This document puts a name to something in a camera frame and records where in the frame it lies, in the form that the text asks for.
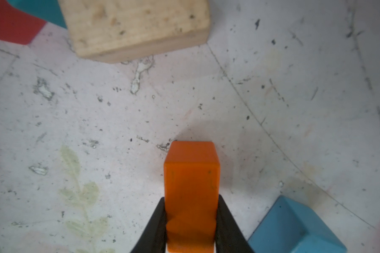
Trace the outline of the orange rectangular block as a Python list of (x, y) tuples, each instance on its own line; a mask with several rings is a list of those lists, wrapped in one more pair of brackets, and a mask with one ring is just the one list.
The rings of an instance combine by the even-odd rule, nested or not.
[(168, 252), (214, 252), (220, 169), (213, 142), (171, 144), (164, 162)]

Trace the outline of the red rectangular block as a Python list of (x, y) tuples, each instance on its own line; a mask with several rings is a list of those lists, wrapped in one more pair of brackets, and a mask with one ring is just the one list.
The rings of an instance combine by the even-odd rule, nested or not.
[(33, 17), (0, 1), (0, 41), (28, 45), (45, 26), (46, 21)]

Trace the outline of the natural wood rectangular block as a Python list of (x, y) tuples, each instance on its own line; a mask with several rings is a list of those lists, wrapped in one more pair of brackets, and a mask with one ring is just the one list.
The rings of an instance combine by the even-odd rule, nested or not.
[(59, 1), (78, 57), (118, 63), (207, 42), (210, 5), (192, 1)]

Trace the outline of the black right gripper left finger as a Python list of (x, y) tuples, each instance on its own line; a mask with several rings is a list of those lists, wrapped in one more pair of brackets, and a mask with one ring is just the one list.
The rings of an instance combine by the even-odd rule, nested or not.
[(162, 197), (131, 253), (165, 253), (166, 223), (165, 198)]

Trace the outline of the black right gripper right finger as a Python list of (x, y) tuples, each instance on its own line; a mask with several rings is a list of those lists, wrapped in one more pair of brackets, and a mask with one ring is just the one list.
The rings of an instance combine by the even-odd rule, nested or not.
[(254, 253), (221, 195), (216, 214), (215, 246), (217, 253)]

